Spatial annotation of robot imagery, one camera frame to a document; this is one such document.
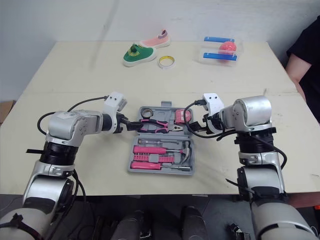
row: pliers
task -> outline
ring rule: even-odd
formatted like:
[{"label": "pliers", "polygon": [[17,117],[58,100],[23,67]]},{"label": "pliers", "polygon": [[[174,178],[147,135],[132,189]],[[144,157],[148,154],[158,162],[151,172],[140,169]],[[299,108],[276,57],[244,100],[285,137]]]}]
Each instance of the pliers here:
[{"label": "pliers", "polygon": [[178,131],[182,131],[184,128],[182,126],[178,126],[178,125],[171,125],[169,126],[169,123],[167,121],[158,121],[155,119],[141,119],[140,120],[141,123],[143,124],[152,124],[152,125],[156,125],[158,127],[158,129],[154,129],[154,130],[148,130],[144,127],[140,128],[138,130],[139,133],[149,133],[149,134],[156,134],[156,133],[163,133],[163,134],[167,134],[169,131],[174,131],[174,132],[178,132]]}]

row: beige tabletop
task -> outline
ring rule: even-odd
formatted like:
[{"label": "beige tabletop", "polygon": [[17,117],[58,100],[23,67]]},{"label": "beige tabletop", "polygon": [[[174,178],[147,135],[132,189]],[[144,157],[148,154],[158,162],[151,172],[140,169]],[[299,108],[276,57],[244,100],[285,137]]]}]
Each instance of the beige tabletop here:
[{"label": "beige tabletop", "polygon": [[[266,42],[245,42],[234,67],[198,63],[194,61],[195,42],[172,42],[158,49],[158,58],[171,55],[176,59],[175,67],[167,70],[160,69],[156,60],[123,66],[122,57],[130,44],[58,42],[54,46],[0,128],[1,194],[24,192],[39,158],[25,153],[26,149],[42,149],[45,143],[45,136],[37,130],[41,115],[113,91],[125,95],[128,104],[122,113],[132,121],[141,106],[160,106],[161,101],[183,108],[203,93],[217,93],[228,106],[237,98],[264,94],[271,101],[272,122],[277,128],[274,144],[288,156],[283,170],[286,191],[320,191],[319,124]],[[79,108],[102,111],[103,101]],[[204,109],[192,110],[201,122]],[[220,142],[193,136],[195,174],[179,176],[128,172],[136,135],[124,130],[84,138],[75,164],[87,195],[238,193],[225,181],[236,181],[241,167],[235,136]]]}]

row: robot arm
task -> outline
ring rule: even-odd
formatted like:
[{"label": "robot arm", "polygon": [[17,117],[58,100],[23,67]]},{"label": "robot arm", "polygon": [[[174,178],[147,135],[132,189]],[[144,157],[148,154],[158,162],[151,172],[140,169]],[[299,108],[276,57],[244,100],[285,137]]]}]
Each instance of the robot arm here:
[{"label": "robot arm", "polygon": [[57,111],[48,123],[43,150],[28,150],[41,154],[35,162],[23,195],[23,206],[0,220],[0,239],[43,239],[56,213],[63,212],[71,202],[74,182],[69,179],[75,169],[75,158],[85,135],[120,133],[138,130],[140,122],[130,122],[119,111],[127,101],[113,92],[104,102],[103,112],[74,110]]},{"label": "robot arm", "polygon": [[196,102],[208,111],[203,118],[206,127],[202,130],[220,138],[237,134],[234,142],[240,147],[239,160],[244,166],[237,170],[235,185],[240,197],[251,203],[256,239],[316,240],[299,212],[285,202],[287,195],[278,152],[283,154],[284,161],[286,156],[273,144],[276,128],[272,127],[269,100],[265,96],[246,97],[224,107],[217,94],[205,93]]}]

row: tape roll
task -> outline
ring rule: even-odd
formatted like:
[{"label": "tape roll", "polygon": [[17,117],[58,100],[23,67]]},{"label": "tape roll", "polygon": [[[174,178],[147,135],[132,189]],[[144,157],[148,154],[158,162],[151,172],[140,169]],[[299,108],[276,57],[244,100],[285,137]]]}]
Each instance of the tape roll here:
[{"label": "tape roll", "polygon": [[154,115],[154,112],[150,108],[143,108],[140,114],[143,119],[149,119]]},{"label": "tape roll", "polygon": [[[165,60],[165,59],[170,59],[172,61],[172,63],[170,65],[162,64],[162,61]],[[170,69],[174,65],[176,65],[176,60],[175,60],[175,58],[173,56],[162,56],[162,57],[159,58],[158,65],[162,69]]]}]

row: clear plastic container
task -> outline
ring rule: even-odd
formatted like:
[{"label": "clear plastic container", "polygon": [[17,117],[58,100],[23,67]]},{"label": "clear plastic container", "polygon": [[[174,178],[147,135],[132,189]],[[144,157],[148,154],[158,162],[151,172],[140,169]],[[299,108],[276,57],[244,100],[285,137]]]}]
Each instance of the clear plastic container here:
[{"label": "clear plastic container", "polygon": [[228,37],[206,36],[199,43],[197,60],[202,64],[234,66],[243,52],[240,40]]}]

